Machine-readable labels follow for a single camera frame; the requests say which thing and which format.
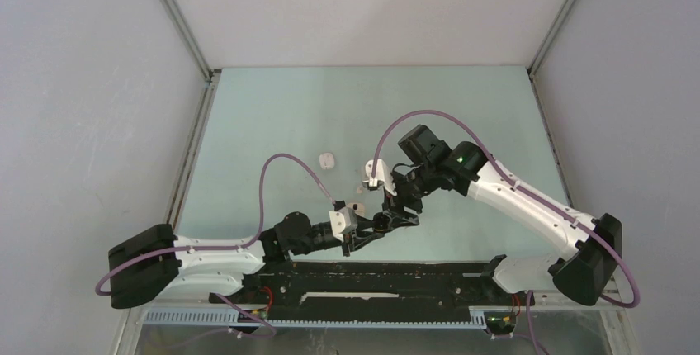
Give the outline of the black gold-trimmed charging case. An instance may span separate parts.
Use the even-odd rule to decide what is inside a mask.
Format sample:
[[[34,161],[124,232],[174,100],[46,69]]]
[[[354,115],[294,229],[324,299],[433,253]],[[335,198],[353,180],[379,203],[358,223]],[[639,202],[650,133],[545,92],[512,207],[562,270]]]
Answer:
[[[387,233],[393,228],[393,218],[385,213],[376,213],[372,218],[372,229],[374,232]]]

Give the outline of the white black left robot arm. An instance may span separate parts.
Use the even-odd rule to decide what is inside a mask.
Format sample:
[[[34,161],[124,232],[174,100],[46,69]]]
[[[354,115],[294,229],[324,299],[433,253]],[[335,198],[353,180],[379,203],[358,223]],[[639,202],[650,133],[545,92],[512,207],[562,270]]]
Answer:
[[[332,248],[349,255],[389,232],[387,215],[366,219],[350,208],[330,211],[329,220],[317,224],[291,212],[259,237],[235,240],[192,239],[168,224],[154,225],[109,250],[105,295],[117,310],[203,293],[247,303],[258,298],[261,281],[254,274],[265,267]]]

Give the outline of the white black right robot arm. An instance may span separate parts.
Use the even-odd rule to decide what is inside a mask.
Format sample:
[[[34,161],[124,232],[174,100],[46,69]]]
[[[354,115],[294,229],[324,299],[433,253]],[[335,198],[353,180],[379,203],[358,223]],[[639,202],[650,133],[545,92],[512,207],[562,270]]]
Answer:
[[[498,262],[480,281],[486,301],[500,304],[543,280],[580,305],[610,299],[605,287],[622,265],[618,218],[594,217],[559,203],[506,169],[476,140],[451,147],[427,126],[417,125],[400,139],[399,147],[412,163],[407,173],[394,172],[378,154],[365,165],[364,183],[371,190],[383,189],[387,210],[421,213],[426,196],[454,191],[501,211],[552,247],[548,256]]]

